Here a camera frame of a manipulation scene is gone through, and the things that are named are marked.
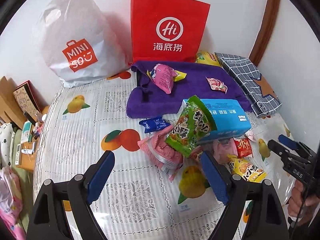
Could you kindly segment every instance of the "wooden desk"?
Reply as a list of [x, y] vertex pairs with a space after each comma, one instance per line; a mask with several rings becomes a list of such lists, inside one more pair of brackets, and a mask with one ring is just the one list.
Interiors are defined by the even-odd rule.
[[[42, 114], [47, 114], [49, 110], [49, 106], [46, 106], [43, 111], [41, 112]], [[37, 140], [34, 140], [32, 138], [31, 142], [26, 142], [21, 145], [21, 149], [32, 149], [32, 144], [33, 142], [36, 141], [36, 150], [33, 154], [21, 154], [21, 165], [17, 165], [18, 168], [22, 168], [28, 172], [33, 173], [33, 170], [35, 168], [35, 162], [36, 162], [36, 156], [37, 156], [37, 149], [38, 149], [38, 143], [39, 143], [39, 138]]]

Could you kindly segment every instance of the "hi logo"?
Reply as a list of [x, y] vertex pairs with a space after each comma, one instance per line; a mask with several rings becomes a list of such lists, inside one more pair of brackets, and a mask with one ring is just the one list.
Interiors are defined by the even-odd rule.
[[183, 25], [177, 18], [166, 17], [158, 22], [156, 32], [164, 41], [176, 41], [183, 33]]
[[86, 68], [98, 61], [93, 48], [85, 39], [78, 42], [75, 40], [68, 41], [67, 48], [62, 52], [66, 56], [69, 67], [73, 72]]

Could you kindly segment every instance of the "blue gripper pad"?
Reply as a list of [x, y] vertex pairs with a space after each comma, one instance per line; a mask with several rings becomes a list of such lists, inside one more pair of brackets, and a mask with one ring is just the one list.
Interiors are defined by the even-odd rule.
[[292, 141], [287, 136], [284, 136], [283, 134], [279, 135], [278, 141], [281, 142], [283, 145], [287, 146], [289, 149], [291, 149], [293, 151], [298, 150], [297, 143], [295, 141]]
[[87, 201], [89, 205], [91, 205], [93, 201], [96, 201], [99, 198], [114, 166], [115, 155], [110, 151], [88, 185]]
[[217, 200], [223, 202], [227, 205], [229, 202], [229, 197], [227, 194], [227, 185], [223, 181], [217, 168], [214, 166], [212, 161], [207, 156], [206, 152], [203, 152], [200, 157], [200, 163], [202, 165], [202, 170], [209, 181]]

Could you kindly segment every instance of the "metal bolt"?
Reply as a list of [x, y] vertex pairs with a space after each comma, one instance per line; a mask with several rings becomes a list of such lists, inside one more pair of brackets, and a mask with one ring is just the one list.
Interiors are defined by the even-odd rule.
[[268, 185], [268, 186], [271, 186], [272, 182], [271, 182], [271, 180], [269, 180], [269, 179], [265, 179], [265, 180], [264, 180], [264, 184], [266, 184], [266, 185]]
[[81, 174], [78, 174], [78, 175], [75, 176], [75, 180], [76, 180], [76, 181], [79, 181], [79, 180], [81, 180], [82, 178], [83, 178], [83, 176], [82, 176]]
[[238, 175], [238, 174], [233, 174], [233, 175], [232, 175], [232, 178], [233, 178], [234, 180], [241, 180], [241, 177], [240, 177], [240, 175]]
[[51, 179], [46, 179], [43, 184], [45, 184], [46, 186], [48, 186], [50, 183], [51, 183]]

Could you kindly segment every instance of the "green snack bag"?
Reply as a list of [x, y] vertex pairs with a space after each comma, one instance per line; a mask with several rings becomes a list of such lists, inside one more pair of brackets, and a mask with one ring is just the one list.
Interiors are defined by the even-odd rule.
[[204, 103], [197, 96], [192, 96], [165, 142], [188, 158], [198, 141], [216, 129], [216, 123]]

